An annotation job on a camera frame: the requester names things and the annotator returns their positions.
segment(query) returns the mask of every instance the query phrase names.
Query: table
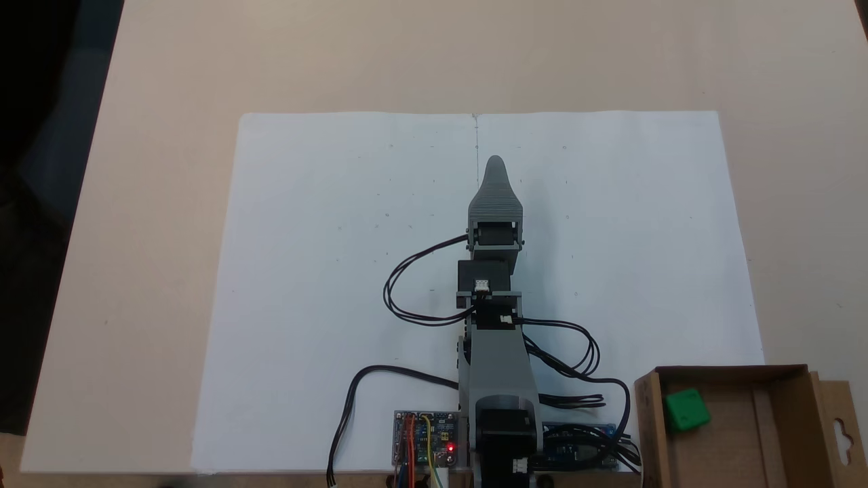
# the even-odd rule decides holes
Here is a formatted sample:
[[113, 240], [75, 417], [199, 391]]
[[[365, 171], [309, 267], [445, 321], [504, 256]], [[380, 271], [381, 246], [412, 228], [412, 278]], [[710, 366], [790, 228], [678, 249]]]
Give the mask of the table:
[[852, 0], [129, 0], [22, 468], [189, 472], [247, 112], [719, 110], [766, 360], [864, 425], [865, 86]]

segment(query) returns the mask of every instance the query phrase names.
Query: robotic arm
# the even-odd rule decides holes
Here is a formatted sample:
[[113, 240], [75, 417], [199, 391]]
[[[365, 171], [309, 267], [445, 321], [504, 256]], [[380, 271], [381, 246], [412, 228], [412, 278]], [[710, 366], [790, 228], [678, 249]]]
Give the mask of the robotic arm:
[[510, 287], [522, 211], [503, 159], [492, 156], [468, 209], [470, 260], [458, 262], [457, 291], [458, 307], [471, 310], [458, 345], [459, 409], [482, 488], [527, 488], [527, 459], [543, 451], [539, 392], [517, 320], [522, 294]]

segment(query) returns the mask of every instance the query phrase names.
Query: cardboard box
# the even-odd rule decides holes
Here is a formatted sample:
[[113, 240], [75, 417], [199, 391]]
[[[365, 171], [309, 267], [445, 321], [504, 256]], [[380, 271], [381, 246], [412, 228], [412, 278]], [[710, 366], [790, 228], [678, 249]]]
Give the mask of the cardboard box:
[[[669, 432], [663, 398], [696, 388], [711, 421]], [[806, 365], [662, 366], [635, 382], [645, 488], [868, 486], [850, 386]], [[852, 440], [838, 457], [834, 422]]]

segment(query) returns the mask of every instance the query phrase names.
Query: white paper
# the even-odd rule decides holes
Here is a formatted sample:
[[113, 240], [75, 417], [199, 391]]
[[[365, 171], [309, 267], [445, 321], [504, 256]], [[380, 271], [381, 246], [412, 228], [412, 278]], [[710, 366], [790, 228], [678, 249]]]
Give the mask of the white paper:
[[[572, 320], [602, 350], [596, 376], [631, 386], [655, 366], [763, 363], [714, 112], [245, 115], [240, 123], [192, 466], [321, 471], [352, 376], [372, 364], [457, 379], [461, 325], [393, 317], [382, 287], [405, 257], [464, 232], [490, 155], [524, 205], [513, 288], [526, 316]], [[414, 264], [394, 298], [455, 310], [463, 246]], [[578, 333], [526, 328], [574, 362]], [[544, 420], [617, 422], [617, 387], [534, 359], [540, 392], [602, 392], [605, 408]], [[338, 471], [391, 469], [397, 409], [453, 410], [457, 394], [365, 378]], [[635, 414], [628, 432], [636, 435]]]

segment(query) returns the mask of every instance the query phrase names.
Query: dark background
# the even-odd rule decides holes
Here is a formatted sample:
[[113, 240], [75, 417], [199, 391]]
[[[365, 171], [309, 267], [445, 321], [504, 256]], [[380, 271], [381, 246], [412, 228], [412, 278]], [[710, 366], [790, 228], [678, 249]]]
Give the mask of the dark background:
[[122, 6], [2, 7], [0, 432], [27, 428]]

